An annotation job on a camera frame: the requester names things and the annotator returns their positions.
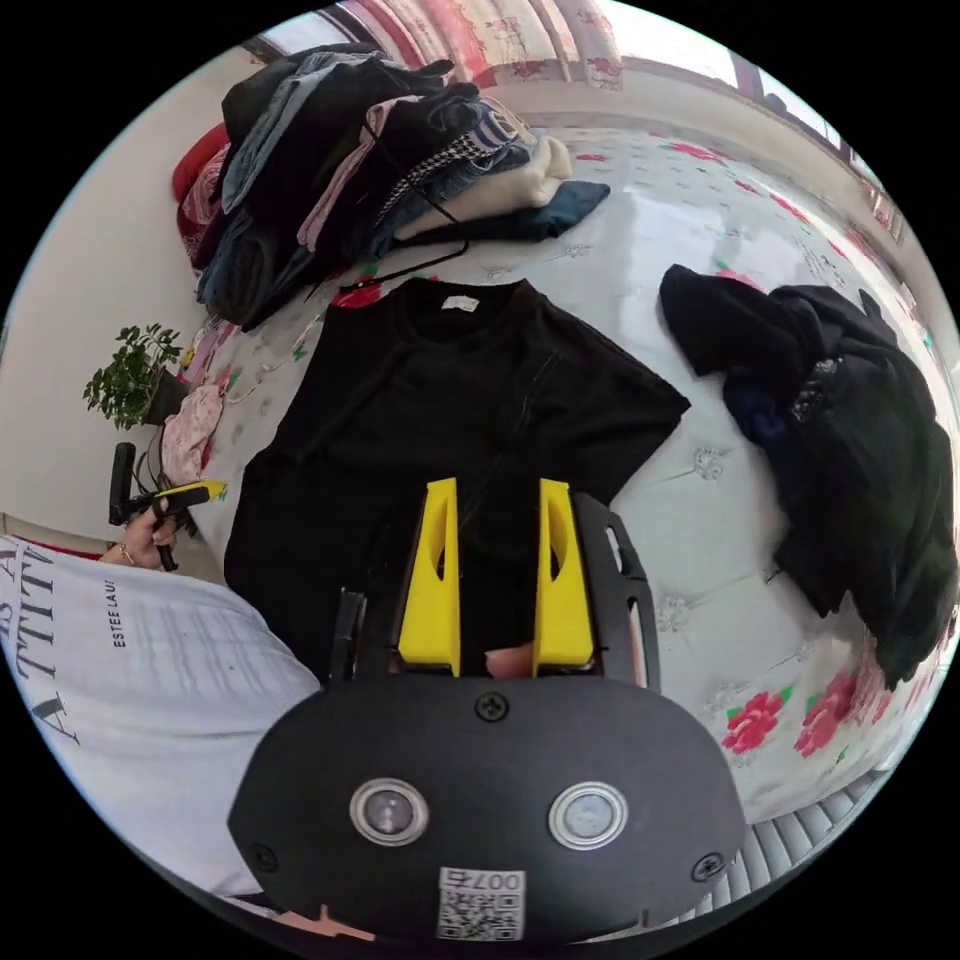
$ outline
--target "bed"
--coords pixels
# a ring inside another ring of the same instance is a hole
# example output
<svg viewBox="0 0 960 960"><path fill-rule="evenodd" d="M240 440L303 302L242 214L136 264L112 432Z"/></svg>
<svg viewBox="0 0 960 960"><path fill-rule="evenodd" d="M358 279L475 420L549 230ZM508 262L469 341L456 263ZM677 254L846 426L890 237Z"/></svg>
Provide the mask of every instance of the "bed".
<svg viewBox="0 0 960 960"><path fill-rule="evenodd" d="M785 519L770 471L727 413L719 380L698 380L673 344L658 313L658 284L681 263L764 290L826 284L855 299L863 287L924 372L956 459L960 424L935 343L855 233L735 145L629 118L604 127L570 114L528 119L567 144L576 178L608 183L611 196L557 240L478 244L428 272L480 284L525 277L690 399L681 426L613 504L651 580L663 692L721 745L750 824L867 783L929 705L951 638L890 694L852 604L821 620L776 575L771 557ZM227 396L206 475L228 488L193 511L218 559L243 469L270 442L312 353L323 349L326 306L335 296L362 306L393 283L346 296L339 285L447 249L414 248L358 265L310 296L304 291L252 335L216 323L198 333L184 376L219 383Z"/></svg>

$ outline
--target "white t-shirt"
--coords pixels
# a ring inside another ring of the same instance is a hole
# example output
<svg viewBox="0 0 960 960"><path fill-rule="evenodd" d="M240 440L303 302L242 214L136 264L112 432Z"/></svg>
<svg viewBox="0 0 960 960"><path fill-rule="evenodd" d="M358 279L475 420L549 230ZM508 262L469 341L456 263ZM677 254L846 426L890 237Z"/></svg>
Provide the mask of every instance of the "white t-shirt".
<svg viewBox="0 0 960 960"><path fill-rule="evenodd" d="M260 738L320 687L253 607L0 537L0 646L48 746L117 834L210 893L260 891L227 815Z"/></svg>

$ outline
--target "clothing label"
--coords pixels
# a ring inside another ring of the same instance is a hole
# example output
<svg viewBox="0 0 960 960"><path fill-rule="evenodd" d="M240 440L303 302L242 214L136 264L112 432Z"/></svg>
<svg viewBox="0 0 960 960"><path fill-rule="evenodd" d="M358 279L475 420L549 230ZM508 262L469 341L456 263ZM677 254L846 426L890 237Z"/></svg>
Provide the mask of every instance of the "clothing label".
<svg viewBox="0 0 960 960"><path fill-rule="evenodd" d="M479 300L474 300L473 297L447 297L443 301L444 310L466 310L467 313L473 313L477 309Z"/></svg>
<svg viewBox="0 0 960 960"><path fill-rule="evenodd" d="M523 870L440 870L441 940L523 939L527 875Z"/></svg>

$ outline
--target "floral curtain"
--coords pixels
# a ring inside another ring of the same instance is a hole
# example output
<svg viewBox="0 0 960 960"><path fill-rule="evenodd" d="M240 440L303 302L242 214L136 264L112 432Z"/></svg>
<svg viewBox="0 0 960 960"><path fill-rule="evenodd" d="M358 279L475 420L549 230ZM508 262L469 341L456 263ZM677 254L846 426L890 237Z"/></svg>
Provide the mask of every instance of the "floral curtain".
<svg viewBox="0 0 960 960"><path fill-rule="evenodd" d="M449 59L481 88L566 81L623 87L623 63L597 0L344 0L395 59Z"/></svg>

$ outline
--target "black clothing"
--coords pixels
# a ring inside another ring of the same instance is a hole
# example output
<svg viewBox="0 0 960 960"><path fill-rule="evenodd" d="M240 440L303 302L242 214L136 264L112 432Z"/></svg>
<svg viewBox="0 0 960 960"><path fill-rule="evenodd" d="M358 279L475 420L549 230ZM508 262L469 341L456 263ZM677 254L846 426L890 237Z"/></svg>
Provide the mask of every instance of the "black clothing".
<svg viewBox="0 0 960 960"><path fill-rule="evenodd" d="M359 136L367 111L384 100L443 94L444 78L452 69L449 60L419 70L377 57L337 64L294 115L251 185L244 203L254 221L275 224L295 236L336 170L327 161L345 132L356 129ZM321 167L327 176L317 183ZM347 186L361 174L358 170Z"/></svg>
<svg viewBox="0 0 960 960"><path fill-rule="evenodd" d="M385 56L380 48L372 43L331 43L281 57L279 60L267 64L262 70L258 70L246 80L235 83L227 91L227 95L220 105L223 111L223 125L227 131L227 139L230 141L230 149L227 151L227 156L220 167L220 175L217 177L216 186L210 197L211 202L220 199L223 178L230 168L230 163L243 145L243 141L253 130L260 114L270 105L270 100L277 92L277 87L287 77L293 76L300 64L313 53L355 53L370 54L375 57Z"/></svg>
<svg viewBox="0 0 960 960"><path fill-rule="evenodd" d="M225 557L230 587L321 679L341 589L363 589L428 482L457 478L464 662L482 672L484 650L533 637L539 478L609 503L688 407L526 281L411 279L328 309L321 344L246 469Z"/></svg>
<svg viewBox="0 0 960 960"><path fill-rule="evenodd" d="M342 263L354 263L368 249L377 216L404 174L442 155L454 140L476 127L482 116L479 98L474 84L451 83L439 93L403 101L390 111L379 145L374 145L344 186L321 234L324 245L335 248ZM357 231L358 224L368 229ZM325 276L314 271L312 279Z"/></svg>
<svg viewBox="0 0 960 960"><path fill-rule="evenodd" d="M777 564L820 616L851 592L893 689L957 596L952 455L923 375L865 291L863 312L828 287L767 295L673 266L660 301L694 371L729 375L731 413L770 454L792 521Z"/></svg>

